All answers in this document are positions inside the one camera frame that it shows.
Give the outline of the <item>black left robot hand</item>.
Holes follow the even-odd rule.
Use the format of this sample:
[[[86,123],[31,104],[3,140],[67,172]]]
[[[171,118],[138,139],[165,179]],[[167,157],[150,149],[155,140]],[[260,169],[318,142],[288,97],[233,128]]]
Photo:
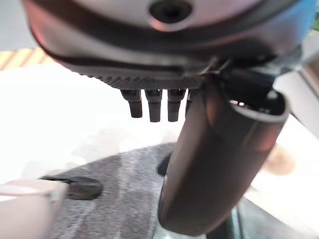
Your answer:
[[[24,0],[55,61],[119,89],[131,116],[185,122],[166,161],[158,220],[200,236],[230,215],[273,149],[290,105],[273,87],[300,57],[314,0]]]

